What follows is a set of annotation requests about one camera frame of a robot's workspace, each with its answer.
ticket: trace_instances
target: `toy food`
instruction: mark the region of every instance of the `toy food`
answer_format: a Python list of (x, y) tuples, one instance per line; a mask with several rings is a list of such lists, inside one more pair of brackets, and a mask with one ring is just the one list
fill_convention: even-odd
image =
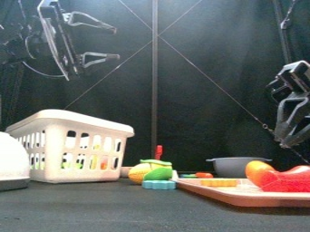
[(128, 172), (128, 179), (140, 184), (143, 180), (168, 180), (172, 177), (172, 163), (156, 159), (142, 159)]
[(262, 174), (269, 170), (275, 169), (259, 160), (254, 160), (246, 165), (246, 177), (255, 186), (262, 187)]
[(246, 166), (249, 180), (267, 192), (310, 192), (310, 166), (301, 165), (287, 171), (277, 171), (262, 161)]
[(287, 171), (269, 170), (262, 174), (262, 190), (273, 192), (310, 192), (310, 166)]

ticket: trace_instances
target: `black backdrop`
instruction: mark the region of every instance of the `black backdrop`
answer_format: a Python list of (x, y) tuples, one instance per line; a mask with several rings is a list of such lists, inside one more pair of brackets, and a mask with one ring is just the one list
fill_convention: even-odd
[[(158, 1), (156, 51), (151, 43), (152, 0), (59, 2), (68, 12), (82, 11), (118, 28), (114, 36), (78, 34), (78, 51), (118, 53), (122, 60), (102, 64), (71, 82), (24, 69), (7, 124), (41, 109), (65, 109), (128, 124), (135, 137), (127, 141), (123, 165), (134, 166), (152, 156), (156, 84), (156, 140), (163, 146), (162, 159), (171, 161), (175, 169), (210, 170), (206, 159), (237, 156), (270, 158), (278, 169), (303, 163), (290, 150), (279, 148), (263, 129), (263, 123), (273, 129), (277, 120), (277, 106), (267, 101), (265, 86), (286, 63), (273, 1)], [(290, 2), (281, 1), (282, 14)], [(293, 62), (309, 60), (309, 7), (309, 2), (301, 1), (285, 32)], [(28, 64), (44, 73), (59, 74), (48, 58)], [(3, 80), (12, 80), (11, 69), (3, 70)], [(8, 108), (12, 106), (4, 102), (4, 118)], [(306, 156), (307, 145), (298, 151)]]

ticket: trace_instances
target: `plastic basket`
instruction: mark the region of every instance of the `plastic basket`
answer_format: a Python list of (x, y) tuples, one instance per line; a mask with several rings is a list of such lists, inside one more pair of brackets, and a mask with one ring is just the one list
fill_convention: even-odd
[(132, 127), (63, 110), (43, 110), (7, 128), (29, 155), (31, 180), (114, 181)]

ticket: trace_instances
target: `red toy pepper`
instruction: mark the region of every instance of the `red toy pepper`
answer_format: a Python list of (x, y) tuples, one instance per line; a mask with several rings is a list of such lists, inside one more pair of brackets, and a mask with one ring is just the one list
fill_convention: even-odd
[(267, 192), (310, 192), (310, 166), (301, 165), (282, 172), (266, 171), (261, 188)]

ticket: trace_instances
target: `wooden cutting board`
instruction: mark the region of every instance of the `wooden cutting board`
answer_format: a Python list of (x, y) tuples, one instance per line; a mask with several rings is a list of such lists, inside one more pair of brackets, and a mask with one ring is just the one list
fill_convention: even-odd
[(238, 207), (310, 208), (310, 192), (263, 192), (247, 179), (235, 187), (202, 186), (203, 179), (174, 179), (176, 187)]

